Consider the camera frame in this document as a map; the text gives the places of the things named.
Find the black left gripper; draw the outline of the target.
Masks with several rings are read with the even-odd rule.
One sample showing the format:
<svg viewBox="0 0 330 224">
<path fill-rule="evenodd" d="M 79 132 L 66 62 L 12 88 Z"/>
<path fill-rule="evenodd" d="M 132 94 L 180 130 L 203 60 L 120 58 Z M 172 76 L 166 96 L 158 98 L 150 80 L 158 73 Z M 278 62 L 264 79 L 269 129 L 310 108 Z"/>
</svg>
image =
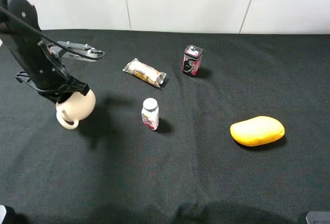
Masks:
<svg viewBox="0 0 330 224">
<path fill-rule="evenodd" d="M 15 78 L 53 103 L 62 103 L 75 92 L 86 96 L 90 90 L 88 84 L 69 74 L 61 61 L 63 55 L 64 49 L 52 44 L 19 46 L 14 57 L 23 71 Z"/>
</svg>

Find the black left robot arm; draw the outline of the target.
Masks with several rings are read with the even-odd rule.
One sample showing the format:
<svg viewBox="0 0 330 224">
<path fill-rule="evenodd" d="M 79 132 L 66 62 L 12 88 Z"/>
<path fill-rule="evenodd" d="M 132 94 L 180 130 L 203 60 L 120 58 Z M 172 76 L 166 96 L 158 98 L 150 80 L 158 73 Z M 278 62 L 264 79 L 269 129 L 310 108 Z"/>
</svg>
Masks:
<svg viewBox="0 0 330 224">
<path fill-rule="evenodd" d="M 87 95 L 90 88 L 69 74 L 60 56 L 51 53 L 42 38 L 37 11 L 27 0 L 1 0 L 1 40 L 22 67 L 16 75 L 53 103 L 73 93 Z"/>
</svg>

